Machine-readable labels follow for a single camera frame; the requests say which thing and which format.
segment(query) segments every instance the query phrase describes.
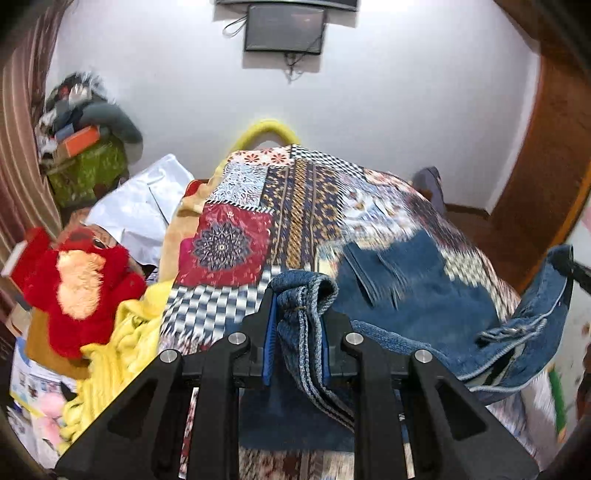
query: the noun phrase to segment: brown curtain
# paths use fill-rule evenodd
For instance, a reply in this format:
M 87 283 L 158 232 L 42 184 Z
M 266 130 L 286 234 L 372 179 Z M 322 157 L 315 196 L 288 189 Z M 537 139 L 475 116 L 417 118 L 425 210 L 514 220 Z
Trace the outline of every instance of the brown curtain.
M 0 265 L 25 231 L 42 226 L 57 236 L 61 223 L 47 179 L 39 173 L 34 125 L 43 113 L 45 80 L 57 31 L 72 0 L 57 0 L 14 50 L 0 77 Z M 0 282 L 0 319 L 13 304 Z

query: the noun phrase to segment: tv screen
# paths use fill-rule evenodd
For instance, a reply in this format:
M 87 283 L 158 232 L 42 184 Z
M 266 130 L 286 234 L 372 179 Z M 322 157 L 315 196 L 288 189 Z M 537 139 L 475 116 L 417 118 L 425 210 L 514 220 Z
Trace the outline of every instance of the tv screen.
M 248 8 L 245 51 L 318 55 L 326 10 L 307 5 L 255 4 Z
M 317 5 L 319 7 L 340 8 L 343 10 L 357 10 L 359 0 L 279 0 L 286 3 L 297 3 L 305 5 Z M 258 4 L 277 3 L 277 0 L 216 0 L 217 4 Z

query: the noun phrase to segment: pink plush toy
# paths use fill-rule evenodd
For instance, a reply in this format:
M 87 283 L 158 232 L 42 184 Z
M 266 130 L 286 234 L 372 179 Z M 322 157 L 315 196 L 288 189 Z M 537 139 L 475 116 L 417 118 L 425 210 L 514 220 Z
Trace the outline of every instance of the pink plush toy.
M 60 426 L 57 419 L 61 417 L 66 401 L 59 393 L 46 393 L 38 402 L 38 408 L 45 416 L 37 420 L 41 428 L 43 438 L 49 440 L 54 447 L 57 447 L 62 439 L 60 437 Z

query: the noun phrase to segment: blue cloth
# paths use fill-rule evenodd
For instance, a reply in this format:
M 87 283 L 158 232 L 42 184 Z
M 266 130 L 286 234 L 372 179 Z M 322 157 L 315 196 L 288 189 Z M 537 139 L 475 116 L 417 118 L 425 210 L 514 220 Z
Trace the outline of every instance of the blue cloth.
M 297 423 L 300 430 L 306 425 L 311 432 L 322 431 L 323 438 L 332 442 L 316 443 L 315 448 L 331 449 L 338 434 L 337 430 L 326 432 L 326 428 L 340 427 L 340 423 L 353 429 L 350 395 L 331 391 L 323 382 L 326 362 L 322 314 L 330 306 L 348 315 L 354 330 L 389 350 L 408 355 L 420 348 L 428 349 L 464 382 L 488 372 L 497 360 L 516 352 L 494 385 L 470 389 L 485 403 L 520 390 L 552 359 L 562 336 L 572 280 L 554 269 L 550 261 L 555 255 L 571 256 L 571 247 L 550 249 L 514 315 L 506 322 L 497 317 L 495 305 L 483 287 L 450 280 L 437 246 L 423 231 L 382 251 L 364 251 L 348 244 L 336 282 L 326 275 L 301 270 L 275 277 L 269 286 L 277 295 L 277 335 L 293 382 L 274 380 L 271 389 L 279 389 L 280 393 L 268 397 L 266 403 L 247 402 L 251 413 L 274 412 L 258 417 L 257 435 L 250 436 L 254 441 L 249 446 L 271 450 L 304 448 L 293 436 L 291 443 L 283 441 L 276 448 L 268 442 L 264 447 L 257 446 L 255 437 L 262 445 L 265 432 L 273 431 L 277 436 L 276 430 Z M 296 397 L 289 388 L 296 386 L 305 393 L 297 401 L 307 397 L 330 417 L 322 430 L 313 416 L 295 418 L 291 412 L 300 409 L 286 408 Z M 246 434 L 248 429 L 241 432 L 241 438 Z
M 252 450 L 353 452 L 353 432 L 317 408 L 296 387 L 276 344 L 271 386 L 246 390 L 240 402 L 240 445 Z

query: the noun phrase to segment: yellow fleece fabric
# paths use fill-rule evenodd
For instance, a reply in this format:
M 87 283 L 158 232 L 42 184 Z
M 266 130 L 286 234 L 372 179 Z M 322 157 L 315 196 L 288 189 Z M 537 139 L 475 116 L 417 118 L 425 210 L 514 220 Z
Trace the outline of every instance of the yellow fleece fabric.
M 60 453 L 154 359 L 161 317 L 172 286 L 172 280 L 160 282 L 149 286 L 141 300 L 121 302 L 109 343 L 82 347 L 82 353 L 90 359 L 90 377 L 76 382 L 77 397 L 64 406 Z

